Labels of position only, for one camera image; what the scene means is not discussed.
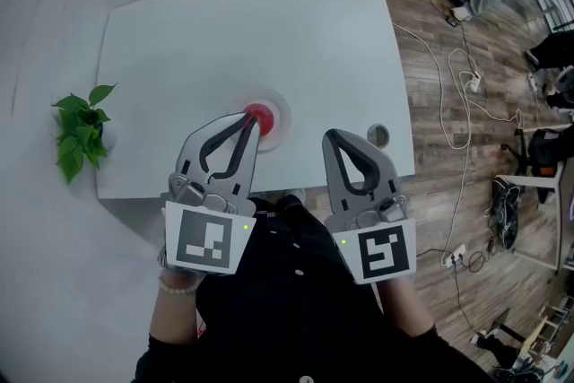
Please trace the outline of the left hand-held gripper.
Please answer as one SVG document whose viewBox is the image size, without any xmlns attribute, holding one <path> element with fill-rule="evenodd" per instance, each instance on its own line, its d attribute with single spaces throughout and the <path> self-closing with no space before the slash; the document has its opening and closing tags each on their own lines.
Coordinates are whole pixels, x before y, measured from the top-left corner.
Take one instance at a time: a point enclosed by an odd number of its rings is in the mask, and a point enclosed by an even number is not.
<svg viewBox="0 0 574 383">
<path fill-rule="evenodd" d="M 260 139 L 254 116 L 216 118 L 184 141 L 163 208 L 160 265 L 235 274 L 257 222 L 248 199 Z"/>
</svg>

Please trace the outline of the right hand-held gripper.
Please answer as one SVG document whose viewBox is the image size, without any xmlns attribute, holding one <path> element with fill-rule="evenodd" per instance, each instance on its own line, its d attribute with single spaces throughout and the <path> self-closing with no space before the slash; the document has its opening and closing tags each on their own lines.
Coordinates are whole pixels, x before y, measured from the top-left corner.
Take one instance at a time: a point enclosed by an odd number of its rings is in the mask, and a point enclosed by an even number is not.
<svg viewBox="0 0 574 383">
<path fill-rule="evenodd" d="M 325 226 L 354 282 L 413 274 L 415 221 L 406 215 L 405 197 L 396 195 L 398 176 L 390 157 L 366 138 L 334 128 L 326 131 L 322 148 L 333 212 Z M 344 154 L 362 175 L 360 187 L 349 179 Z"/>
</svg>

